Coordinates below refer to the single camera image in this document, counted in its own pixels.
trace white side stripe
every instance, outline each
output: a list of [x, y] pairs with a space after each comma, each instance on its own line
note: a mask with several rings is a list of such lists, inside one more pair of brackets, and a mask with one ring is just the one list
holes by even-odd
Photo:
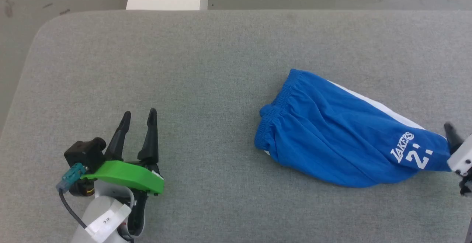
[[384, 104], [380, 103], [380, 102], [377, 102], [375, 100], [371, 100], [370, 98], [368, 97], [365, 97], [361, 94], [358, 94], [352, 90], [349, 90], [341, 85], [338, 85], [337, 83], [334, 83], [334, 82], [331, 82], [330, 80], [328, 80], [330, 83], [332, 83], [333, 85], [336, 85], [337, 87], [341, 88], [342, 90], [350, 93], [351, 95], [361, 99], [361, 100], [364, 100], [365, 102], [371, 104], [372, 106], [376, 107], [377, 109], [381, 110], [382, 112], [384, 112], [385, 114], [389, 115], [390, 117], [392, 117], [393, 119], [395, 119], [396, 121], [406, 125], [406, 126], [409, 126], [409, 127], [412, 127], [412, 128], [417, 128], [417, 129], [422, 129], [424, 130], [425, 128], [421, 127], [420, 125], [416, 124], [415, 122], [403, 117], [402, 115], [398, 114], [397, 112], [394, 112], [393, 110], [391, 110], [390, 108], [386, 107]]

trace blue shorts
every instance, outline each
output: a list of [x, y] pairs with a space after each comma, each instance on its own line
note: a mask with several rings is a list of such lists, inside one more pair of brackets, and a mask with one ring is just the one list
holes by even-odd
[[313, 73], [291, 70], [260, 110], [255, 146], [282, 166], [348, 187], [450, 171], [447, 140]]

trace gray fabric surface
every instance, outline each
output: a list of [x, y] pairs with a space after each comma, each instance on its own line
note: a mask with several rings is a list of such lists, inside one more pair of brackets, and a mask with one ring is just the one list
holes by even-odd
[[[132, 112], [135, 159], [158, 110], [164, 194], [140, 243], [464, 241], [471, 201], [452, 173], [366, 189], [318, 181], [253, 146], [259, 109], [310, 70], [442, 133], [472, 132], [471, 12], [107, 11], [37, 34], [0, 139], [2, 242], [63, 243], [54, 185], [76, 140], [109, 141]], [[82, 213], [89, 198], [67, 197]]]

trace elastic waistband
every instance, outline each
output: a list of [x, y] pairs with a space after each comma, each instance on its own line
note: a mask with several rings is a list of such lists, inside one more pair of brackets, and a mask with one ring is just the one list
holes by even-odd
[[265, 105], [260, 110], [259, 114], [261, 115], [262, 119], [261, 123], [259, 123], [256, 137], [254, 139], [254, 145], [258, 149], [266, 150], [266, 135], [270, 128], [270, 124], [280, 115], [281, 110], [284, 109], [285, 105], [287, 104], [287, 97], [290, 96], [292, 87], [296, 83], [301, 73], [301, 70], [290, 70], [287, 80], [285, 80], [280, 93], [277, 95], [277, 97], [275, 97], [272, 103]]

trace black cable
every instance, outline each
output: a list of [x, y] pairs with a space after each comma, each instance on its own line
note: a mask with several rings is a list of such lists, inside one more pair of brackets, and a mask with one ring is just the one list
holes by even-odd
[[74, 211], [72, 211], [72, 209], [70, 208], [69, 204], [67, 204], [66, 202], [66, 198], [64, 198], [64, 191], [62, 189], [59, 189], [59, 197], [62, 201], [62, 204], [64, 204], [64, 207], [67, 209], [67, 211], [69, 211], [70, 215], [85, 229], [87, 228], [87, 225], [79, 218], [79, 216], [76, 215], [76, 213], [74, 213]]

